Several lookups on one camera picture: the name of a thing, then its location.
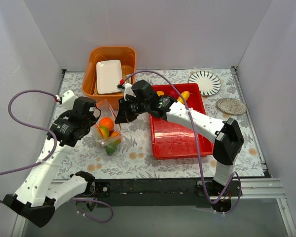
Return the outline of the clear zip top bag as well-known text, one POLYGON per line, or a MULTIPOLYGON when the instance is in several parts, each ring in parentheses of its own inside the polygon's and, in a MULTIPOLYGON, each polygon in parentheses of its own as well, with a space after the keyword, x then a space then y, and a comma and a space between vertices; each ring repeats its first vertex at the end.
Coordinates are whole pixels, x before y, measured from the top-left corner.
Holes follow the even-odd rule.
POLYGON ((116 114, 107 100, 97 103, 94 111, 97 122, 91 127, 92 136, 96 144, 112 156, 119 147, 122 135, 121 126, 115 124, 116 114))

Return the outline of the green yellow papaya toy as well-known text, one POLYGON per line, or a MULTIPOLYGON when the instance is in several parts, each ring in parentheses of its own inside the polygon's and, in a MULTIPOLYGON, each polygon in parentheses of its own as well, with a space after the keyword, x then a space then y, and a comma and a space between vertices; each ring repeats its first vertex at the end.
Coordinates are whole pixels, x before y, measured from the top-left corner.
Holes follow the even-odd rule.
POLYGON ((110 130, 106 126, 99 126, 98 127, 101 137, 106 140, 110 136, 110 130))

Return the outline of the orange green mango toy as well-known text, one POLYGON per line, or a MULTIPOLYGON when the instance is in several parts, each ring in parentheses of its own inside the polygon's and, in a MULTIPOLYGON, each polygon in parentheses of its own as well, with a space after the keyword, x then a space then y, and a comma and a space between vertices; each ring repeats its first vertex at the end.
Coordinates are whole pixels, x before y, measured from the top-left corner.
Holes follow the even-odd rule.
POLYGON ((115 153, 115 151, 117 150, 118 145, 121 143, 121 135, 119 133, 119 135, 117 135, 114 138, 109 138, 108 139, 108 143, 105 146, 105 150, 107 155, 111 156, 115 153))

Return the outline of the yellow elongated mango toy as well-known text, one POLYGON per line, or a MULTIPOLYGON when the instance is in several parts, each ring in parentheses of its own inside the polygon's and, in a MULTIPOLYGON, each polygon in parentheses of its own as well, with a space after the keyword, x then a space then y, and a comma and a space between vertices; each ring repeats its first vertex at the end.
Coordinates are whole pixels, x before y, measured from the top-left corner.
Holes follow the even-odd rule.
POLYGON ((181 93, 181 95, 177 98, 177 101, 184 104, 188 98, 190 96, 190 92, 189 91, 184 91, 181 93))

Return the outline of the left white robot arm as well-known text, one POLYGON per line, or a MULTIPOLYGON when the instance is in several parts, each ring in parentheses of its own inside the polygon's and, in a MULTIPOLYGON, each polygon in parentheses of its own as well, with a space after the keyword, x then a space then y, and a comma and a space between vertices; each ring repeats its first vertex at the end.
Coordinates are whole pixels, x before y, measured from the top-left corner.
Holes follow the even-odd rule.
POLYGON ((94 116, 97 104, 91 98, 63 98, 62 104, 68 110, 52 123, 37 158, 38 165, 13 194, 3 199, 3 204, 40 228, 51 220, 60 205, 76 195, 88 198, 95 192, 94 176, 84 171, 71 175, 57 188, 50 187, 63 160, 98 121, 94 116))

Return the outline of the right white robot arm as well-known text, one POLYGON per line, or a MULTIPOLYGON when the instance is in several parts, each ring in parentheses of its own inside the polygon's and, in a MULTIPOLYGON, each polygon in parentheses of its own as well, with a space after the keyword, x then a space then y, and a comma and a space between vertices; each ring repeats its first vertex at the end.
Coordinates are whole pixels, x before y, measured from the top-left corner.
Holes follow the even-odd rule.
POLYGON ((148 113, 154 118, 181 125, 202 135, 214 145, 213 156, 217 161, 213 178, 214 192, 224 196, 231 191, 229 179, 244 143, 235 119, 224 121, 187 108, 172 96, 158 95, 145 80, 135 84, 121 80, 117 89, 123 92, 123 97, 118 101, 116 124, 132 122, 139 114, 148 113))

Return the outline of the dark red round fruit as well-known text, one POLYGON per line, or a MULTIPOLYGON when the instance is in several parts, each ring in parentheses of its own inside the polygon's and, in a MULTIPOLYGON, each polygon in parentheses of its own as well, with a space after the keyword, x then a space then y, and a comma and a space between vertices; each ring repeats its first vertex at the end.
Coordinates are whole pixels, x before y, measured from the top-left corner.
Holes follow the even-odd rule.
POLYGON ((178 93, 177 93, 176 91, 174 91, 174 90, 172 90, 172 91, 170 92, 170 95, 171 95, 172 97, 174 97, 174 98, 177 98, 177 97, 178 97, 178 93))

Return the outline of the yellow tray in bin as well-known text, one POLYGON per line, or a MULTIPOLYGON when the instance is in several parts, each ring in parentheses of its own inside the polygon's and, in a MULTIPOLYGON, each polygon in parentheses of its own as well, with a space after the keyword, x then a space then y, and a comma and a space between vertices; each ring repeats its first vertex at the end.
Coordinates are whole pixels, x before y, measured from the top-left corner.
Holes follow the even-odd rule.
MULTIPOLYGON (((123 79, 126 79, 127 77, 128 77, 127 74, 122 74, 122 78, 123 78, 123 79)), ((94 95, 97 95, 97 94, 99 94, 99 93, 98 93, 98 90, 97 90, 97 82, 95 82, 95 86, 94 86, 94 95)))

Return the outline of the white rectangular plate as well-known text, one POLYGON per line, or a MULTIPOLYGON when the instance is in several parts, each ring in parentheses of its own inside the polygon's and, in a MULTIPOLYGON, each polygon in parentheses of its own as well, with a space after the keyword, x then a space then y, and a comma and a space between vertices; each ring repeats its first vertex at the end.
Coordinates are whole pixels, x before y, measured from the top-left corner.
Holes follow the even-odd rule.
POLYGON ((99 94, 118 93, 117 85, 121 79, 120 60, 106 60, 96 64, 96 82, 99 94))

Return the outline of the red plastic tray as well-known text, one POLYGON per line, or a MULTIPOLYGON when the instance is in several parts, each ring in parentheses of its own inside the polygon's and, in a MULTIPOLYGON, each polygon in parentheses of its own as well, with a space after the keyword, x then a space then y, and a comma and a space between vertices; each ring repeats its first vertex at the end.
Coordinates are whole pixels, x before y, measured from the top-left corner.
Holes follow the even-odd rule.
MULTIPOLYGON (((205 108, 196 83, 175 84, 175 88, 183 93, 190 93, 187 104, 196 111, 205 114, 205 108)), ((197 147, 192 130, 162 119, 150 119, 152 154, 155 159, 196 158, 197 147)))

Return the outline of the orange plastic bin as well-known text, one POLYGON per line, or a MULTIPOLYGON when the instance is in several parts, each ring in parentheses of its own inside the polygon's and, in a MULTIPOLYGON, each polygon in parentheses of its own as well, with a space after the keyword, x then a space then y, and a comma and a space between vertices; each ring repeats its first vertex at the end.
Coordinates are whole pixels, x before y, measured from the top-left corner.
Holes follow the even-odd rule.
POLYGON ((136 71, 136 51, 128 46, 101 46, 89 56, 82 82, 82 92, 97 102, 107 100, 118 110, 123 93, 117 85, 124 76, 136 71))

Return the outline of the white striped round plate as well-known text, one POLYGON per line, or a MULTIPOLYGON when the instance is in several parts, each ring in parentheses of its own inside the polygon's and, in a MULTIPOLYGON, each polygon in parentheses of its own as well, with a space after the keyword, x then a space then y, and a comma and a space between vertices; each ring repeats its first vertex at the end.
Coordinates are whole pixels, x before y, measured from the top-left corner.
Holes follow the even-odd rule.
POLYGON ((216 74, 206 70, 192 73, 188 78, 188 82, 196 83, 202 96, 213 96, 222 87, 220 78, 216 74))

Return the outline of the speckled round coaster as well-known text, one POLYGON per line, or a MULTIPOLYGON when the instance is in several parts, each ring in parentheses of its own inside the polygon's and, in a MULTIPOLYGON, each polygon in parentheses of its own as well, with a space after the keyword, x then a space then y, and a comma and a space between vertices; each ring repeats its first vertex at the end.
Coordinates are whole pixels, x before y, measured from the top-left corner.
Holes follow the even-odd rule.
POLYGON ((241 115, 246 112, 247 106, 234 98, 222 98, 216 102, 217 108, 229 115, 241 115))

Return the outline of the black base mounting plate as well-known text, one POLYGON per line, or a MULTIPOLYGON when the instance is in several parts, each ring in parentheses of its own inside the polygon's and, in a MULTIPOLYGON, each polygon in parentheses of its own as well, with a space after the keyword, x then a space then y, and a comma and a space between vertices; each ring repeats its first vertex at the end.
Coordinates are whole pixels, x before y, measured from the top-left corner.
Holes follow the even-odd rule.
POLYGON ((210 207, 204 188, 211 200, 222 193, 224 186, 212 178, 144 178, 96 179, 95 194, 90 198, 117 206, 196 206, 210 207))

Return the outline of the aluminium frame rail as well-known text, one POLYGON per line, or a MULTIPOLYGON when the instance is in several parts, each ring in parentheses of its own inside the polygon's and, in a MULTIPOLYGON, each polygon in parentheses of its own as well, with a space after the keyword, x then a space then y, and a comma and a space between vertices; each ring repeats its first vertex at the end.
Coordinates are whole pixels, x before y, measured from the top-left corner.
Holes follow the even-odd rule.
MULTIPOLYGON (((70 198, 90 198, 95 194, 95 180, 87 182, 84 178, 73 176, 60 183, 30 184, 26 181, 16 192, 24 202, 41 205, 46 198, 56 201, 67 201, 70 198)), ((225 193, 224 199, 237 198, 281 198, 285 195, 279 179, 245 178, 241 181, 233 179, 225 193)))

